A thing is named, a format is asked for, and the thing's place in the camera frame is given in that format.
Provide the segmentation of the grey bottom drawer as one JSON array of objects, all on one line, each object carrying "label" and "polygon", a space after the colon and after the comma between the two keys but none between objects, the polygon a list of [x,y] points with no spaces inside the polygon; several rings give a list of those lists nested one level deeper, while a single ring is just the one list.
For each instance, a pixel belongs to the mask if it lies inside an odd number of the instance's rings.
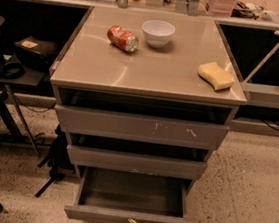
[{"label": "grey bottom drawer", "polygon": [[194,223],[186,217],[186,182],[178,178],[88,167],[67,217],[126,223]]}]

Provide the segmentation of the grey drawer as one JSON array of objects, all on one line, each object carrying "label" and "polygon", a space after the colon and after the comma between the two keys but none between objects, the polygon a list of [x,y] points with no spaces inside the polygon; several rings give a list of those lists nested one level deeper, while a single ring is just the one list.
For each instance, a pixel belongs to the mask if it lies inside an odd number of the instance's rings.
[{"label": "grey drawer", "polygon": [[207,168],[206,150],[85,135],[68,145],[68,155],[75,165],[189,180]]},{"label": "grey drawer", "polygon": [[126,223],[194,223],[186,217],[186,182],[178,178],[88,167],[67,217]]},{"label": "grey drawer", "polygon": [[228,106],[79,90],[55,110],[68,133],[208,150],[223,142],[231,117]]}]

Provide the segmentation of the grey middle drawer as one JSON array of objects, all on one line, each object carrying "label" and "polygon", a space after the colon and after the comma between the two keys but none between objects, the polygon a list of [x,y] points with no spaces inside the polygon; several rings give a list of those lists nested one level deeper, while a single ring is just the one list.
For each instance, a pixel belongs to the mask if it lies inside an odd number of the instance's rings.
[{"label": "grey middle drawer", "polygon": [[206,150],[85,135],[68,145],[68,155],[75,165],[189,180],[207,168]]}]

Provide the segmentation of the grey drawer cabinet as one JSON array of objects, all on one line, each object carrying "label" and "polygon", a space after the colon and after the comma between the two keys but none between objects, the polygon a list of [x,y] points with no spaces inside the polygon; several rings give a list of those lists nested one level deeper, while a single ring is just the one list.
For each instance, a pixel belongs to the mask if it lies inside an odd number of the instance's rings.
[{"label": "grey drawer cabinet", "polygon": [[[152,48],[146,43],[142,24],[149,20],[169,22],[175,28],[175,34],[164,47]],[[138,38],[135,52],[126,53],[110,42],[107,31],[113,25]],[[97,6],[74,37],[50,81],[56,106],[74,91],[96,91],[228,106],[229,125],[246,98],[238,82],[231,88],[214,91],[197,73],[200,64],[210,62],[216,62],[227,72],[234,71],[216,24],[207,17]],[[68,144],[85,135],[62,131]]]}]

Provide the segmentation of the grey top drawer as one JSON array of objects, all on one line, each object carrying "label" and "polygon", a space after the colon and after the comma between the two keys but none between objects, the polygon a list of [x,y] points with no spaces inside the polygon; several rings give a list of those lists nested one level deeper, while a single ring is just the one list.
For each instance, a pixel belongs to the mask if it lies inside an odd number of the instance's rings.
[{"label": "grey top drawer", "polygon": [[208,150],[223,142],[231,117],[228,106],[79,90],[55,110],[68,133]]}]

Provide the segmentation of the yellow sponge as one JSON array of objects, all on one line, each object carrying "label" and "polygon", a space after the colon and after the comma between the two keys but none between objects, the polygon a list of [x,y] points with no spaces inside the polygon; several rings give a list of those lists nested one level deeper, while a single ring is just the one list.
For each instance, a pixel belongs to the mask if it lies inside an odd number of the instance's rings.
[{"label": "yellow sponge", "polygon": [[225,69],[222,69],[222,67],[220,67],[216,62],[200,64],[197,73],[206,82],[211,84],[214,91],[231,88],[235,82],[235,78],[232,74],[227,72]]}]

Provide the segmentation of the red crushed soda can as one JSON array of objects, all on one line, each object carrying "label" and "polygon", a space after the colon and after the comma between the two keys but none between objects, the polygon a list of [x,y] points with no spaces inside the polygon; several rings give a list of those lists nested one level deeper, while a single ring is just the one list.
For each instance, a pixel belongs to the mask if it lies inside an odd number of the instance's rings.
[{"label": "red crushed soda can", "polygon": [[121,26],[113,25],[109,28],[107,37],[112,44],[126,53],[135,52],[138,49],[138,38]]}]

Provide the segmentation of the white bowl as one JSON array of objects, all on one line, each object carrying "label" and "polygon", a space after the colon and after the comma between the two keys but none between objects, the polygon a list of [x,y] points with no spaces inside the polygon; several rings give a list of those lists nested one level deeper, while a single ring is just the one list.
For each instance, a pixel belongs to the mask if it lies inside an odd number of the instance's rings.
[{"label": "white bowl", "polygon": [[149,20],[142,24],[145,41],[152,48],[162,48],[170,42],[176,30],[169,22]]}]

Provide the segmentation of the black bag on stand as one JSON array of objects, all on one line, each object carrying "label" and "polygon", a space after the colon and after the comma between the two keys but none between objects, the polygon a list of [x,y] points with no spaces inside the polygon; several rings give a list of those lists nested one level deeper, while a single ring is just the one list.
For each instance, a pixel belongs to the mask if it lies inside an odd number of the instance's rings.
[{"label": "black bag on stand", "polygon": [[49,70],[59,54],[58,44],[47,40],[38,40],[32,36],[14,43],[15,55],[20,63],[36,71]]}]

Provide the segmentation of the black headphones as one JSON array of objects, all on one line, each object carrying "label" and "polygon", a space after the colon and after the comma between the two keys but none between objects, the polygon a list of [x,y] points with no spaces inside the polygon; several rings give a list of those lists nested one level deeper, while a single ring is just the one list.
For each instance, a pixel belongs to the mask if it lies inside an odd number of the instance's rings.
[{"label": "black headphones", "polygon": [[5,79],[19,78],[24,74],[24,67],[19,62],[6,61],[0,52],[0,77]]}]

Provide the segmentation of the pink stacked trays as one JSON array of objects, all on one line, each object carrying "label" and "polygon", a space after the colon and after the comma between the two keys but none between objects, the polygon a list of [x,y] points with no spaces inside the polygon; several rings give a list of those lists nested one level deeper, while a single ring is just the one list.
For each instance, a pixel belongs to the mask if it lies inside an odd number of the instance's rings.
[{"label": "pink stacked trays", "polygon": [[237,0],[206,0],[205,10],[215,16],[229,17]]}]

